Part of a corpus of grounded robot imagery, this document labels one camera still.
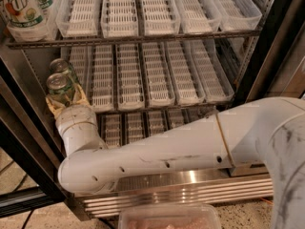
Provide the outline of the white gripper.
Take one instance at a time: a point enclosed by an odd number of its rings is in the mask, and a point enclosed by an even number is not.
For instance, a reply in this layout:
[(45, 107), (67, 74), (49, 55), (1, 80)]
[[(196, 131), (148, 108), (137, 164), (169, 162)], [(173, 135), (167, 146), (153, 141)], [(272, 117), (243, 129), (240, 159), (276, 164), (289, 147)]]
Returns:
[(49, 94), (46, 96), (46, 103), (56, 118), (55, 125), (60, 135), (64, 134), (69, 128), (82, 123), (92, 124), (94, 127), (97, 126), (96, 114), (89, 107), (90, 102), (83, 88), (78, 83), (74, 83), (73, 86), (75, 93), (72, 103), (78, 105), (66, 108), (64, 104), (54, 100)]

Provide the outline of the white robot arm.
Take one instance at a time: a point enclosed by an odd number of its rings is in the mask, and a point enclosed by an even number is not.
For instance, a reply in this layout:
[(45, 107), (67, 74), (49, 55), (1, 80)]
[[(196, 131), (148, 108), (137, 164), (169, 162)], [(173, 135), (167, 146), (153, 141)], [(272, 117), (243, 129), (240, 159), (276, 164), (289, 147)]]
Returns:
[(57, 177), (68, 192), (110, 192), (122, 177), (263, 163), (274, 187), (272, 229), (304, 229), (305, 100), (267, 97), (120, 148), (100, 137), (85, 101), (55, 113), (67, 153)]

